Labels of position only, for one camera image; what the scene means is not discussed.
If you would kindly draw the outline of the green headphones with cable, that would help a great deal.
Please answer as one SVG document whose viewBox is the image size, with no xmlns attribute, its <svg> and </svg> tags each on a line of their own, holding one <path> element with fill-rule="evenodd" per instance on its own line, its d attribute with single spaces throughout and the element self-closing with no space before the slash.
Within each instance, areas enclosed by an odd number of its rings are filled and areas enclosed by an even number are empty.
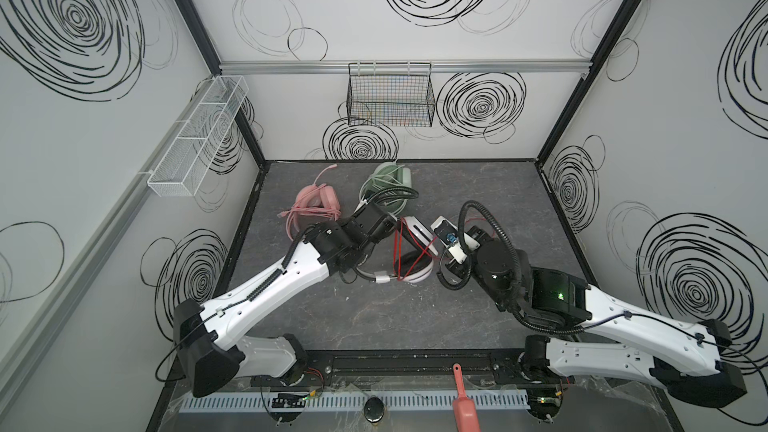
<svg viewBox="0 0 768 432">
<path fill-rule="evenodd" d="M 371 198 L 380 207 L 399 216 L 409 200 L 418 196 L 413 187 L 411 170 L 396 162 L 379 164 L 362 183 L 358 193 L 357 209 Z"/>
</svg>

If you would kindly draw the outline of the pink headphones with cable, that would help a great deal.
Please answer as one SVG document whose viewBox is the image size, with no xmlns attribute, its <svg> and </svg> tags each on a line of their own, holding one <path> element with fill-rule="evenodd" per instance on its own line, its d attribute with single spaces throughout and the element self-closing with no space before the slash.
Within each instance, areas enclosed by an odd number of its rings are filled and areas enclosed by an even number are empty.
<svg viewBox="0 0 768 432">
<path fill-rule="evenodd" d="M 297 193 L 292 206 L 279 214 L 279 217 L 285 219 L 285 232 L 290 240 L 299 232 L 300 217 L 329 220 L 338 220 L 341 217 L 341 204 L 335 189 L 327 183 L 320 183 L 324 173 L 337 167 L 337 164 L 325 167 L 311 184 Z"/>
</svg>

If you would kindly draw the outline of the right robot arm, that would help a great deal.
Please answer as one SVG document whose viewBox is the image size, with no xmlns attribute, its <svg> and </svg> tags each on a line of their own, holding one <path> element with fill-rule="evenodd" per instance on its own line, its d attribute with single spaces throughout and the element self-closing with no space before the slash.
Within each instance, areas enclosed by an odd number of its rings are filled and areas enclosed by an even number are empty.
<svg viewBox="0 0 768 432">
<path fill-rule="evenodd" d="M 432 227 L 455 289 L 477 282 L 529 330 L 522 366 L 536 379 L 602 375 L 659 387 L 727 414 L 767 377 L 767 251 L 716 216 L 652 217 L 630 245 L 642 302 L 531 265 L 490 210 L 465 202 Z"/>
</svg>

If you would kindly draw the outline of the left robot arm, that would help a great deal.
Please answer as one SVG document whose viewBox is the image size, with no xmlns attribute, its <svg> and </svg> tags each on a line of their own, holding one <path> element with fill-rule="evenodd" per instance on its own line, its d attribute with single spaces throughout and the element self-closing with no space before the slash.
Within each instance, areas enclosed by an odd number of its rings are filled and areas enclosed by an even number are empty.
<svg viewBox="0 0 768 432">
<path fill-rule="evenodd" d="M 376 192 L 348 217 L 305 227 L 283 258 L 240 286 L 204 303 L 180 303 L 171 352 L 192 396 L 206 397 L 244 377 L 273 378 L 287 386 L 300 382 L 308 355 L 296 337 L 254 338 L 249 331 L 298 293 L 360 265 L 400 224 L 385 203 L 418 196 L 405 186 Z"/>
</svg>

